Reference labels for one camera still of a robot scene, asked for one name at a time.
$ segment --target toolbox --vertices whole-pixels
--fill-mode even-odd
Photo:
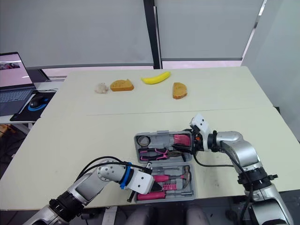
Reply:
[[[136,203],[159,203],[195,199],[192,134],[189,131],[138,133],[134,136],[138,161],[152,163],[152,174],[163,191],[136,194]]]

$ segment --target toast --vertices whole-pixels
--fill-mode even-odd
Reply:
[[[187,87],[182,83],[174,83],[173,84],[173,98],[181,99],[188,94]]]
[[[128,79],[114,81],[110,87],[112,91],[133,90],[135,88],[131,81]]]

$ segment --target pink screwdriver handle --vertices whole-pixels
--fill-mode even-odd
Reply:
[[[161,199],[165,198],[165,192],[160,191],[160,192],[151,192],[145,195],[138,194],[137,195],[137,200],[143,201],[143,200],[152,200],[152,199]]]
[[[156,182],[165,182],[165,181],[169,180],[168,175],[157,175],[157,176],[153,176],[153,177]]]

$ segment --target yellow banana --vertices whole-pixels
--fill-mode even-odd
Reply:
[[[146,84],[155,84],[164,81],[171,75],[171,72],[167,71],[162,73],[161,75],[148,77],[148,78],[141,78],[141,80]]]

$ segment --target laptop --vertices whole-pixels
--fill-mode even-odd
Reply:
[[[34,90],[19,54],[0,54],[0,116],[19,112]]]

